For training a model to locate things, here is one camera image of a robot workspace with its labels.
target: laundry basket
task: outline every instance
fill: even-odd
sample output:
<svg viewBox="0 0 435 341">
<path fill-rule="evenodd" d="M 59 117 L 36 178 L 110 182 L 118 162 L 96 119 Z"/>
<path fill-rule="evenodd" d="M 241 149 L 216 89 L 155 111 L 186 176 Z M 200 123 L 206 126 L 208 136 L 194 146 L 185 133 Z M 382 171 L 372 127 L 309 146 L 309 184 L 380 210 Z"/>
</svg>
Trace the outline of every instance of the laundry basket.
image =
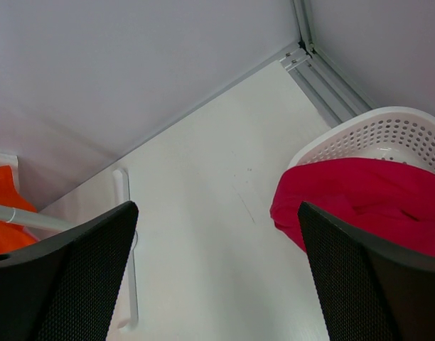
<svg viewBox="0 0 435 341">
<path fill-rule="evenodd" d="M 391 160 L 435 173 L 435 117 L 407 107 L 371 110 L 302 148 L 289 168 L 350 157 Z"/>
</svg>

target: table surface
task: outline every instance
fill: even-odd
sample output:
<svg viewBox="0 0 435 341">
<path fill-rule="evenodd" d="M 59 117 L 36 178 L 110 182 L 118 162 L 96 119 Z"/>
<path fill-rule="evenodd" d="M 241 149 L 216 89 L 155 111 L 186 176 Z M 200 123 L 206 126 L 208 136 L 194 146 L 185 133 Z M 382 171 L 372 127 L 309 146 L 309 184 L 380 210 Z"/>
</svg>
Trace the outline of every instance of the table surface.
<svg viewBox="0 0 435 341">
<path fill-rule="evenodd" d="M 275 62 L 47 207 L 87 221 L 115 205 L 112 171 L 129 174 L 139 322 L 109 340 L 327 340 L 306 255 L 269 207 L 329 129 Z"/>
</svg>

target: orange fabric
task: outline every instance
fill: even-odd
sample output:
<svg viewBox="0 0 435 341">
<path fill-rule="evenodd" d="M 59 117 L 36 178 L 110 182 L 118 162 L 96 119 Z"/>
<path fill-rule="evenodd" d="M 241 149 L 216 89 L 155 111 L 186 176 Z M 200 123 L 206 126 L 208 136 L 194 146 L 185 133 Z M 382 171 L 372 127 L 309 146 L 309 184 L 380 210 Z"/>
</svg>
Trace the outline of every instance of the orange fabric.
<svg viewBox="0 0 435 341">
<path fill-rule="evenodd" d="M 0 205 L 36 212 L 35 207 L 17 193 L 9 166 L 0 167 Z M 0 222 L 0 254 L 26 247 L 35 242 L 32 236 L 23 231 L 22 226 Z"/>
</svg>

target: white rod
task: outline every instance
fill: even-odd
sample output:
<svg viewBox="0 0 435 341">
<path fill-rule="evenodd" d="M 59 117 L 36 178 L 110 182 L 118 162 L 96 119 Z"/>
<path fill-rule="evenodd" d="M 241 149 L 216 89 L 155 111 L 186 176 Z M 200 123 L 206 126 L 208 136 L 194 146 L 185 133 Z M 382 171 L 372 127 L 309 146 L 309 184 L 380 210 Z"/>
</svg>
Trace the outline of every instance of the white rod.
<svg viewBox="0 0 435 341">
<path fill-rule="evenodd" d="M 59 220 L 47 215 L 20 210 L 14 207 L 0 205 L 0 221 L 10 222 L 12 224 L 26 227 L 35 227 L 38 229 L 47 229 L 55 232 L 63 232 L 75 227 L 75 224 Z"/>
</svg>

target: textured black surface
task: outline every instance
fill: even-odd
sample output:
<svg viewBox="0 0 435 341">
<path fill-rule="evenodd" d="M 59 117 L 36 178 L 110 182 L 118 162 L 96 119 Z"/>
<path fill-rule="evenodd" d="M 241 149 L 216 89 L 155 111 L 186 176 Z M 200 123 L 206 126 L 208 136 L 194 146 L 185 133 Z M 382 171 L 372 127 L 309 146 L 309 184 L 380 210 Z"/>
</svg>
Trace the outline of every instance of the textured black surface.
<svg viewBox="0 0 435 341">
<path fill-rule="evenodd" d="M 105 340 L 134 237 L 127 202 L 0 261 L 0 340 Z"/>
<path fill-rule="evenodd" d="M 399 340 L 364 247 L 307 204 L 299 220 L 331 341 Z"/>
</svg>

